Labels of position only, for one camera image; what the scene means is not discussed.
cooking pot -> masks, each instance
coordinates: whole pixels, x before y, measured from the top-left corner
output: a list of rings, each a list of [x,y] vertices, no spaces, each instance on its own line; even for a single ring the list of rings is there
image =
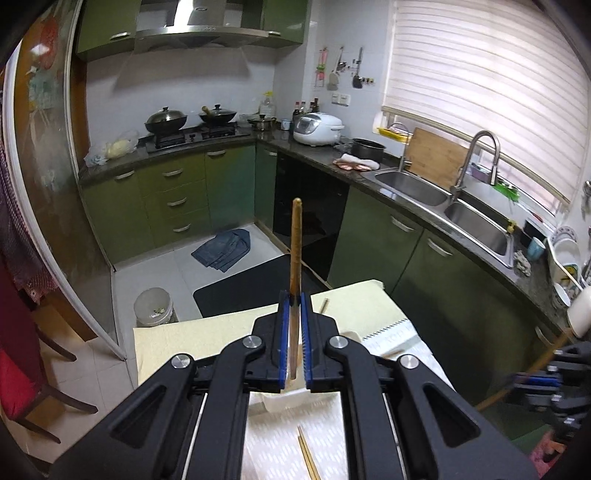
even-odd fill
[[[204,123],[211,125],[212,127],[226,125],[236,115],[236,112],[232,110],[220,108],[219,103],[213,110],[210,110],[206,106],[202,107],[202,110],[203,113],[199,114],[201,120],[203,120]]]
[[[148,132],[154,135],[170,135],[180,130],[187,122],[187,115],[179,110],[168,110],[165,106],[156,112],[144,124]]]
[[[380,143],[364,140],[363,138],[354,138],[351,155],[364,160],[373,160],[381,163],[384,157],[384,150],[386,150],[386,147]]]
[[[259,118],[249,119],[248,123],[252,125],[252,129],[258,132],[268,132],[273,127],[273,119],[265,115],[259,115]]]

blue cup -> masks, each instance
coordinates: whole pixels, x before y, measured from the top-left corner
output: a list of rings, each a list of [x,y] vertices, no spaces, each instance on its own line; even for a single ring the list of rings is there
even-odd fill
[[[544,250],[546,250],[546,247],[542,241],[539,238],[533,237],[529,247],[527,248],[527,260],[530,262],[539,260],[544,253]]]

stainless steel sink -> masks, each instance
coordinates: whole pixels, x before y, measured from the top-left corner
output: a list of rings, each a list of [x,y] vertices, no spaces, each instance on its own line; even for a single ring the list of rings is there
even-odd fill
[[[450,221],[494,253],[505,256],[509,244],[505,229],[460,200],[444,211]]]
[[[433,183],[398,170],[378,171],[374,174],[374,180],[429,206],[441,205],[450,197],[449,192]]]
[[[465,192],[452,200],[450,192],[397,168],[367,172],[363,176],[434,215],[506,267],[513,267],[513,237],[505,230],[508,220],[485,203]]]

white mug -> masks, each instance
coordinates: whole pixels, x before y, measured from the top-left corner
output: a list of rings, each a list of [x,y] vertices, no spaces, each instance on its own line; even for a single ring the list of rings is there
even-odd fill
[[[566,311],[574,334],[581,338],[591,327],[591,287],[584,288]]]

cabinet drawer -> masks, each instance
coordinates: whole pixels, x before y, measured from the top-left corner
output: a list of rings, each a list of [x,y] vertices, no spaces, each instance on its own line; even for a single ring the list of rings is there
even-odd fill
[[[151,222],[150,227],[157,247],[185,238],[207,235],[212,231],[209,208],[201,208],[194,212],[162,219],[156,223]]]
[[[203,180],[205,178],[204,156],[199,153],[151,165],[138,170],[138,178],[139,188],[144,197]]]
[[[150,223],[207,207],[205,180],[159,192],[144,199]]]

